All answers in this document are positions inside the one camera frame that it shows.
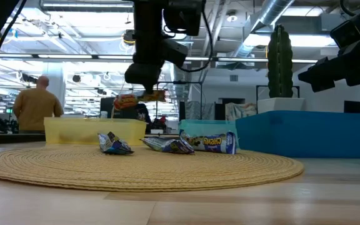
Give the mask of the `green cactus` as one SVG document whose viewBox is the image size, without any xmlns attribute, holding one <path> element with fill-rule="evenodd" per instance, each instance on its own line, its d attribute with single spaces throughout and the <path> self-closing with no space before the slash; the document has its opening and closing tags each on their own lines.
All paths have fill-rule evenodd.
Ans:
<svg viewBox="0 0 360 225">
<path fill-rule="evenodd" d="M 274 28 L 267 53 L 267 77 L 270 98 L 293 96 L 293 51 L 289 34 L 283 25 Z"/>
</svg>

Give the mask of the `purple blue granola bar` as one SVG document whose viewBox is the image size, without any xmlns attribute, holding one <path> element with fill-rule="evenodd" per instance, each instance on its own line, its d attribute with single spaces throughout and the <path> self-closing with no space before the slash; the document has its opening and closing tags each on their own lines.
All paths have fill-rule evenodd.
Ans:
<svg viewBox="0 0 360 225">
<path fill-rule="evenodd" d="M 114 133 L 109 132 L 107 134 L 98 135 L 99 148 L 104 154 L 115 154 L 115 155 L 130 155 L 134 153 L 127 142 L 120 139 Z"/>
<path fill-rule="evenodd" d="M 193 147 L 184 139 L 171 139 L 166 137 L 146 137 L 141 141 L 152 150 L 162 153 L 194 154 Z"/>
<path fill-rule="evenodd" d="M 224 154 L 236 154 L 237 151 L 236 135 L 231 131 L 210 136 L 190 136 L 184 130 L 180 130 L 179 135 L 185 139 L 195 151 Z"/>
</svg>

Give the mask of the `black ceiling device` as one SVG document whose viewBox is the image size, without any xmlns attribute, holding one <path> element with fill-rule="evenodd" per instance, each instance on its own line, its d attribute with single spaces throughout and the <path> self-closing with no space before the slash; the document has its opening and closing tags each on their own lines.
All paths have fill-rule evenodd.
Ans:
<svg viewBox="0 0 360 225">
<path fill-rule="evenodd" d="M 135 40 L 133 38 L 133 34 L 134 34 L 134 30 L 132 30 L 132 29 L 127 29 L 125 31 L 125 33 L 122 36 L 122 40 L 123 40 L 124 44 L 126 44 L 128 46 L 135 45 Z"/>
</svg>

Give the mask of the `yellow plastic bin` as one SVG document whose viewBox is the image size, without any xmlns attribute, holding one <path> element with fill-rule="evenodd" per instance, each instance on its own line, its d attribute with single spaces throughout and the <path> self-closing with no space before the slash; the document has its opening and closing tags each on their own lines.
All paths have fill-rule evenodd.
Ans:
<svg viewBox="0 0 360 225">
<path fill-rule="evenodd" d="M 47 117 L 44 119 L 48 144 L 99 144 L 99 134 L 112 132 L 131 146 L 141 145 L 146 123 L 136 119 Z"/>
</svg>

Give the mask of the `teal plastic bin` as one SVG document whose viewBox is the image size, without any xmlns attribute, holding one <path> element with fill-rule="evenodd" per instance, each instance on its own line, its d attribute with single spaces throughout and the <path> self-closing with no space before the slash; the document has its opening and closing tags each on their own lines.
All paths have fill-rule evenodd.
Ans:
<svg viewBox="0 0 360 225">
<path fill-rule="evenodd" d="M 180 121 L 180 130 L 184 130 L 190 136 L 210 136 L 215 134 L 223 134 L 228 131 L 237 134 L 236 125 L 234 121 L 220 121 L 220 120 L 192 120 L 185 119 Z"/>
</svg>

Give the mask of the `dark blue plastic bin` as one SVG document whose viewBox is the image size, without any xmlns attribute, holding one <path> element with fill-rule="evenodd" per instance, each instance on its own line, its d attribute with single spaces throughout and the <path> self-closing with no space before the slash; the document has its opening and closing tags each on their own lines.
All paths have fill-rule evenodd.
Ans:
<svg viewBox="0 0 360 225">
<path fill-rule="evenodd" d="M 360 158 L 360 114 L 269 111 L 236 120 L 239 147 L 290 158 Z"/>
</svg>

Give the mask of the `grey draped cloth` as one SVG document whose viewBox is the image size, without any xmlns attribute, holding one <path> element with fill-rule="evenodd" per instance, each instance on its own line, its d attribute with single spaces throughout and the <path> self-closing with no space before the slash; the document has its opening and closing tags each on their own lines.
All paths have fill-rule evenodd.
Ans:
<svg viewBox="0 0 360 225">
<path fill-rule="evenodd" d="M 225 118 L 227 121 L 235 121 L 240 118 L 256 115 L 257 106 L 254 103 L 225 105 Z"/>
</svg>

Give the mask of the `black low bench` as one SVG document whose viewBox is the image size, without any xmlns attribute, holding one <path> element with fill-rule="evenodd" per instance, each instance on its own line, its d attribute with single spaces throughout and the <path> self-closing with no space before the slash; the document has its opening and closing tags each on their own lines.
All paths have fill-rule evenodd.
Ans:
<svg viewBox="0 0 360 225">
<path fill-rule="evenodd" d="M 45 141 L 44 134 L 3 134 L 0 133 L 0 144 L 30 143 Z"/>
</svg>

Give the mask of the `silver ventilation duct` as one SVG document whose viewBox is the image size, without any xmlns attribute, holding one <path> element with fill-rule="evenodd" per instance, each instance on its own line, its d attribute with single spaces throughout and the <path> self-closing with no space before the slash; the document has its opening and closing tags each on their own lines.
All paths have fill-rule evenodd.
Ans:
<svg viewBox="0 0 360 225">
<path fill-rule="evenodd" d="M 269 28 L 270 32 L 274 31 L 276 21 L 284 14 L 295 0 L 264 0 L 260 11 L 249 15 L 243 27 L 245 39 L 233 52 L 234 58 L 246 58 L 251 51 L 259 44 L 253 43 L 256 37 L 254 32 L 261 28 Z"/>
<path fill-rule="evenodd" d="M 185 96 L 189 94 L 192 74 L 190 72 L 180 70 L 172 63 L 169 64 L 169 73 L 171 77 L 169 86 L 173 93 L 176 96 Z"/>
</svg>

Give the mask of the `round woven straw placemat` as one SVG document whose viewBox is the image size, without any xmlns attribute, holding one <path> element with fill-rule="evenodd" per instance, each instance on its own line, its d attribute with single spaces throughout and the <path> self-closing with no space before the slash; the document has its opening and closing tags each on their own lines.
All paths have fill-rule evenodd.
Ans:
<svg viewBox="0 0 360 225">
<path fill-rule="evenodd" d="M 295 159 L 254 151 L 173 154 L 147 146 L 134 146 L 133 150 L 125 156 L 104 154 L 88 145 L 1 151 L 0 179 L 98 191 L 173 192 L 273 183 L 304 171 Z"/>
</svg>

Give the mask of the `red green granola bar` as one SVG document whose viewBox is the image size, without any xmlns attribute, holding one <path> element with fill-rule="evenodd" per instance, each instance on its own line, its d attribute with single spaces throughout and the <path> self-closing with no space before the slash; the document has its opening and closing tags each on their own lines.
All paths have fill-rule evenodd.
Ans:
<svg viewBox="0 0 360 225">
<path fill-rule="evenodd" d="M 165 94 L 165 90 L 154 90 L 151 93 L 147 93 L 147 91 L 137 91 L 131 94 L 121 94 L 114 100 L 113 106 L 115 110 L 120 111 L 124 108 L 136 106 L 138 102 L 165 102 Z"/>
</svg>

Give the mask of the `black speaker box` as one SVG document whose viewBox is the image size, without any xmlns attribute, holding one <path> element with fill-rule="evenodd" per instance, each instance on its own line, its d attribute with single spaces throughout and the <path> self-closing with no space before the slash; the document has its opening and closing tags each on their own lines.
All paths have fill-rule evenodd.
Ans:
<svg viewBox="0 0 360 225">
<path fill-rule="evenodd" d="M 360 102 L 359 101 L 344 101 L 344 112 L 360 114 Z"/>
</svg>

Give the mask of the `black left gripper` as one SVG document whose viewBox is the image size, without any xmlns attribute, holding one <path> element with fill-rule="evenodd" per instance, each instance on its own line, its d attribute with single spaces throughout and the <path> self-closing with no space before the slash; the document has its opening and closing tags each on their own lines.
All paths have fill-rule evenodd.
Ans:
<svg viewBox="0 0 360 225">
<path fill-rule="evenodd" d="M 163 33 L 163 9 L 169 6 L 169 0 L 132 1 L 135 52 L 125 72 L 125 81 L 142 84 L 146 93 L 152 94 L 163 64 L 169 61 L 181 67 L 188 49 Z"/>
</svg>

